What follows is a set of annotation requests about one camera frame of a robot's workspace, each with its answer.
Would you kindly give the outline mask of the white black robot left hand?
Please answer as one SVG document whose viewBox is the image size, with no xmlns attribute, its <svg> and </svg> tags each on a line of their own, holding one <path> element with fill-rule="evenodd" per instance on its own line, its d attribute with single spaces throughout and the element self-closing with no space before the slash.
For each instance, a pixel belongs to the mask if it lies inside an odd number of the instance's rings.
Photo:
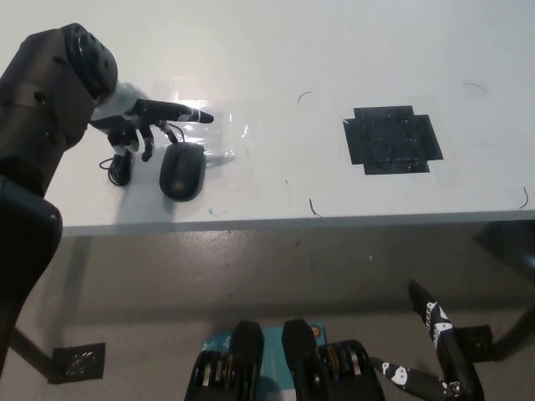
<svg viewBox="0 0 535 401">
<path fill-rule="evenodd" d="M 141 159 L 146 162 L 155 150 L 152 126 L 170 142 L 178 141 L 169 125 L 171 121 L 210 124 L 214 117 L 184 104 L 150 99 L 135 85 L 119 83 L 110 98 L 94 110 L 90 124 L 107 135 L 118 155 L 134 154 L 143 144 Z"/>
</svg>

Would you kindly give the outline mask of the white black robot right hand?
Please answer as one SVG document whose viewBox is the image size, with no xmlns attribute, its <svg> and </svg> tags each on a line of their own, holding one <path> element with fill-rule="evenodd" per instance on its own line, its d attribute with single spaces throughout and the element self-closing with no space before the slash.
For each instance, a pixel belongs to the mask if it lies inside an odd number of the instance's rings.
<svg viewBox="0 0 535 401">
<path fill-rule="evenodd" d="M 474 364 L 457 341 L 456 328 L 440 303 L 418 282 L 411 280 L 408 293 L 433 342 L 443 376 L 371 357 L 371 365 L 398 389 L 421 400 L 483 401 L 484 390 Z"/>
</svg>

